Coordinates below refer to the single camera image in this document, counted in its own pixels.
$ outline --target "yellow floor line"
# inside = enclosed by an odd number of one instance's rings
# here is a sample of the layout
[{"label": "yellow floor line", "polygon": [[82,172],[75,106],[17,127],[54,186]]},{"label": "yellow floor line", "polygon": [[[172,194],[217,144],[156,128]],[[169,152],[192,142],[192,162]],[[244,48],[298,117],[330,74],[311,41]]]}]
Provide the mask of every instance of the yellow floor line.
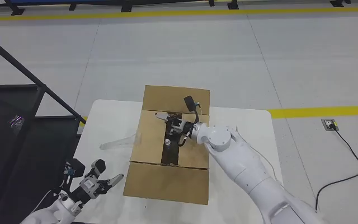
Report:
[{"label": "yellow floor line", "polygon": [[296,8],[296,9],[262,9],[262,10],[189,10],[130,13],[97,13],[67,15],[33,15],[33,16],[0,16],[0,21],[18,20],[75,20],[88,18],[122,18],[122,17],[157,17],[157,16],[200,16],[200,15],[238,15],[238,14],[292,14],[292,13],[334,13],[358,12],[358,7],[342,8]]},{"label": "yellow floor line", "polygon": [[357,116],[358,106],[333,106],[328,108],[287,108],[267,109],[273,119],[277,118],[310,118],[315,116]]}]

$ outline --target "cable on floor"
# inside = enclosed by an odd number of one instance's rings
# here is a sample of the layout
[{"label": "cable on floor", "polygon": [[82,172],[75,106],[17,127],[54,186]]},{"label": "cable on floor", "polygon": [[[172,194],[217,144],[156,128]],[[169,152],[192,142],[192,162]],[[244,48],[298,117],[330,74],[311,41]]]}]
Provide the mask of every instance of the cable on floor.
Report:
[{"label": "cable on floor", "polygon": [[[330,127],[330,128],[333,128],[333,130],[336,131],[336,133],[339,135],[339,137],[341,137],[341,139],[348,145],[348,148],[351,150],[352,154],[354,155],[354,157],[355,157],[355,158],[357,159],[357,161],[358,161],[357,155],[354,153],[354,151],[352,150],[352,147],[348,144],[348,142],[347,142],[347,141],[341,136],[341,134],[337,131],[336,125],[330,124],[329,127]],[[340,182],[343,182],[343,181],[346,181],[346,180],[353,179],[353,178],[355,178],[355,177],[357,177],[357,176],[358,176],[358,174],[356,174],[356,175],[354,175],[354,176],[351,176],[351,177],[349,177],[349,178],[345,178],[345,179],[342,179],[342,180],[337,180],[337,181],[335,181],[335,182],[331,182],[331,183],[326,184],[325,186],[321,187],[320,190],[319,190],[318,193],[317,193],[316,198],[315,198],[315,210],[317,211],[317,209],[318,209],[318,197],[319,197],[319,194],[321,193],[321,191],[322,191],[324,188],[326,188],[326,187],[328,187],[328,186],[331,186],[331,185],[333,185],[333,184],[337,184],[337,183],[340,183]]]}]

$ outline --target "box flap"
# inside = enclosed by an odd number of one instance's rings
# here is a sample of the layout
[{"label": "box flap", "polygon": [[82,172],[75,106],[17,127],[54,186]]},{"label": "box flap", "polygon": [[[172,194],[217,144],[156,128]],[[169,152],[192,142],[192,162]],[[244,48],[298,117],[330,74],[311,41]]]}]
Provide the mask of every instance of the box flap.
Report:
[{"label": "box flap", "polygon": [[163,152],[166,124],[156,118],[158,111],[142,110],[137,129],[140,135],[133,145],[131,161],[160,164]]},{"label": "box flap", "polygon": [[123,195],[208,204],[209,171],[131,162]]},{"label": "box flap", "polygon": [[[164,121],[156,118],[157,112],[142,110],[137,130],[140,138],[133,145],[131,161],[150,164],[161,163],[166,124]],[[183,114],[182,118],[193,122],[195,115]],[[209,123],[209,116],[199,115],[199,120]],[[193,140],[188,138],[184,146],[179,148],[178,166],[208,169],[208,151],[204,145],[197,145]]]},{"label": "box flap", "polygon": [[145,86],[142,110],[190,113],[184,102],[189,95],[200,103],[202,114],[209,115],[210,91],[198,88]]}]

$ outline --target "small bottle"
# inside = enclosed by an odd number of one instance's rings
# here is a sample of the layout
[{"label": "small bottle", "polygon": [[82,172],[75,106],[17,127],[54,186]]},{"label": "small bottle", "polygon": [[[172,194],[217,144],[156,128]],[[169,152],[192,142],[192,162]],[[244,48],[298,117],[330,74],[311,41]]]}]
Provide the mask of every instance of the small bottle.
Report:
[{"label": "small bottle", "polygon": [[166,145],[166,148],[170,148],[170,140],[168,138],[164,140],[164,144]]}]

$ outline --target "transparent plastic sheet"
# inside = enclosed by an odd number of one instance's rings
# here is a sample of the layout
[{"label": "transparent plastic sheet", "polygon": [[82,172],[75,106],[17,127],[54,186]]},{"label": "transparent plastic sheet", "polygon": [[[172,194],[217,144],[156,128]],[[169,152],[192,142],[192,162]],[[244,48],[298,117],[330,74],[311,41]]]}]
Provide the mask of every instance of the transparent plastic sheet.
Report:
[{"label": "transparent plastic sheet", "polygon": [[8,122],[14,134],[17,135],[20,132],[24,121],[25,119],[22,116],[16,115],[12,120]]},{"label": "transparent plastic sheet", "polygon": [[142,134],[140,132],[136,132],[135,134],[121,138],[113,142],[107,142],[100,145],[101,150],[110,150],[113,148],[121,148],[121,147],[132,147],[135,144],[140,144]]}]

